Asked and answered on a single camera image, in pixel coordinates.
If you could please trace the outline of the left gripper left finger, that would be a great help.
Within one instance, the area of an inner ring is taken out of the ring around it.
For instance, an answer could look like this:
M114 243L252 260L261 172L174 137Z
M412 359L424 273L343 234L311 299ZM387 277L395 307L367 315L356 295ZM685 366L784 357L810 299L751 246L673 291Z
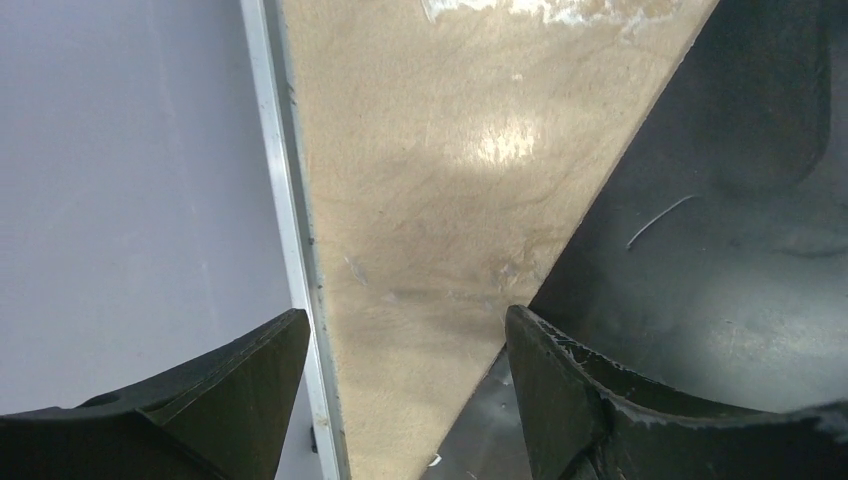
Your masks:
M1 419L5 479L272 479L310 342L288 310L206 354L74 408Z

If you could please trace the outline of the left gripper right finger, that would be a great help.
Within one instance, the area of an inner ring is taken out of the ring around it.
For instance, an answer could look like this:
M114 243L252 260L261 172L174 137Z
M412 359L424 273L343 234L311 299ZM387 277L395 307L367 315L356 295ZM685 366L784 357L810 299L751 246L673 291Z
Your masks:
M843 479L847 405L767 413L686 394L524 306L506 350L536 479Z

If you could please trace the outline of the landscape photo print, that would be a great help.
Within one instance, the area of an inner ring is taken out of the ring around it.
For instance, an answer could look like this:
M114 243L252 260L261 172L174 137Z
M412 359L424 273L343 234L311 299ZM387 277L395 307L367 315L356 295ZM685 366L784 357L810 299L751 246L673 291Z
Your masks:
M524 306L686 394L847 405L847 5L721 1ZM424 471L532 476L505 347Z

